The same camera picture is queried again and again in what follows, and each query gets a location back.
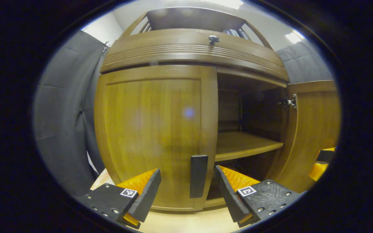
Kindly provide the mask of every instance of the black handle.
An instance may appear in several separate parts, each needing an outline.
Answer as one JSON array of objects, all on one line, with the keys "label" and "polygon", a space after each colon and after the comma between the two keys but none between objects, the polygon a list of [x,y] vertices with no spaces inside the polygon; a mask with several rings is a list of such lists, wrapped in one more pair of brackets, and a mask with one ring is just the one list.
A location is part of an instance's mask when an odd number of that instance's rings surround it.
[{"label": "black handle", "polygon": [[191,183],[189,186],[190,198],[202,197],[207,176],[207,165],[207,155],[191,156]]}]

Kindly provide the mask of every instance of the book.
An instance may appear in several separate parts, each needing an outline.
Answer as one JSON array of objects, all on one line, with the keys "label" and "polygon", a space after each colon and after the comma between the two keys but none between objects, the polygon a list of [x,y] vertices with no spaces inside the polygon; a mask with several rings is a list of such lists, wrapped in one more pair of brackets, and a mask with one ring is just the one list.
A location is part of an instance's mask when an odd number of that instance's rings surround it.
[{"label": "book", "polygon": [[240,37],[242,37],[246,40],[250,40],[250,38],[248,37],[248,35],[244,31],[238,30],[238,34],[240,34]]},{"label": "book", "polygon": [[228,29],[224,29],[224,31],[222,32],[227,33],[228,35],[231,35],[231,32]]},{"label": "book", "polygon": [[234,29],[230,29],[230,31],[231,31],[231,34],[232,34],[233,36],[239,37],[237,31],[235,31]]}]

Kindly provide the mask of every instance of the open cabinet door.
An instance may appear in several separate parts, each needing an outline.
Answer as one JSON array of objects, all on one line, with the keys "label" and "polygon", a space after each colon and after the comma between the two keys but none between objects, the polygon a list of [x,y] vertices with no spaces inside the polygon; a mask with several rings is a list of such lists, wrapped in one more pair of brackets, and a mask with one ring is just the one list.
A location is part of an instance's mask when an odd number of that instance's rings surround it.
[{"label": "open cabinet door", "polygon": [[[159,65],[99,77],[95,130],[105,167],[115,184],[160,168],[162,181],[152,208],[203,208],[213,174],[217,123],[213,67]],[[194,155],[208,156],[201,172],[202,196],[197,198],[190,197]]]},{"label": "open cabinet door", "polygon": [[314,81],[287,86],[296,109],[289,107],[284,147],[278,151],[266,179],[303,192],[315,184],[308,176],[319,150],[335,147],[341,124],[339,95],[334,81]]}]

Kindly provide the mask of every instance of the floor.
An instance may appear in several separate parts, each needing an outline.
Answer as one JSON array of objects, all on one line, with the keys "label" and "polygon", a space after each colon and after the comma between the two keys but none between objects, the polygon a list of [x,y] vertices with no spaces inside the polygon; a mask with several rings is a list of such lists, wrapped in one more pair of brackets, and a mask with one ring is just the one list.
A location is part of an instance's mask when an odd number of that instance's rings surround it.
[{"label": "floor", "polygon": [[[90,189],[96,189],[105,183],[114,184],[106,169]],[[226,205],[221,205],[194,212],[151,209],[145,222],[141,223],[139,231],[144,233],[229,233],[238,229],[238,224],[232,221]]]}]

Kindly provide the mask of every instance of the door hinge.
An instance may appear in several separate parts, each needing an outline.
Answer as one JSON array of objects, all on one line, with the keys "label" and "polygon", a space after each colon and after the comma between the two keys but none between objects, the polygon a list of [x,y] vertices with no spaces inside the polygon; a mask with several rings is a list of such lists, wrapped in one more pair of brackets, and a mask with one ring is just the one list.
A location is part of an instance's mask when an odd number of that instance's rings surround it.
[{"label": "door hinge", "polygon": [[293,94],[292,99],[289,99],[287,96],[281,100],[278,105],[283,105],[286,110],[289,110],[289,106],[291,106],[293,109],[297,109],[296,107],[296,94]]}]

